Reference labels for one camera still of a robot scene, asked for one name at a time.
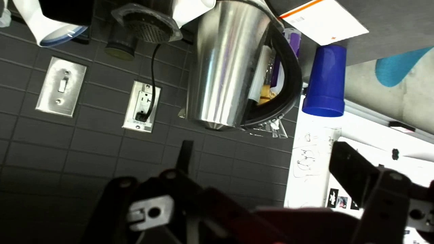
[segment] gray wall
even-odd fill
[[[141,180],[171,167],[181,142],[194,140],[192,177],[245,207],[282,206],[293,139],[210,132],[178,118],[186,99],[189,46],[163,45],[155,62],[162,97],[152,134],[121,128],[134,79],[150,82],[152,45],[133,62],[104,53],[108,34],[94,21],[90,45],[39,48],[25,25],[0,29],[0,240],[77,243],[113,177]],[[74,118],[35,111],[50,59],[88,66]],[[293,135],[298,109],[283,121]]]

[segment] blue plastic cup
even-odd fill
[[[344,114],[345,63],[347,49],[338,45],[316,50],[302,111],[321,117]]]

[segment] stainless steel kettle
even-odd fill
[[[275,98],[257,106],[248,95],[268,40],[281,58],[285,81]],[[192,53],[186,119],[218,131],[264,125],[282,118],[301,89],[297,58],[270,13],[253,1],[218,0],[202,16]]]

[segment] orange stripe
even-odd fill
[[[307,9],[308,7],[311,7],[311,6],[313,6],[313,5],[315,5],[315,4],[319,3],[319,2],[322,2],[322,1],[323,1],[323,0],[316,0],[316,1],[313,1],[313,2],[311,2],[311,3],[309,3],[309,4],[305,5],[305,6],[303,6],[303,7],[301,7],[301,8],[299,8],[299,9],[297,9],[297,10],[294,10],[294,11],[292,11],[292,12],[285,13],[285,14],[281,15],[280,18],[284,19],[284,18],[286,18],[286,17],[288,17],[288,16],[290,16],[290,15],[293,15],[293,14],[295,14],[295,13],[298,13],[298,12],[302,11],[302,10],[305,10],[305,9]]]

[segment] outlet cover plate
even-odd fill
[[[160,98],[161,88],[155,87],[155,101],[151,115],[146,122],[138,121],[135,115],[138,112],[147,112],[152,98],[152,85],[134,81],[133,89],[128,102],[127,113],[125,115],[124,125],[122,128],[135,130],[139,132],[152,132],[155,115],[157,114],[158,99]]]
[[[72,117],[87,67],[52,57],[36,110]]]

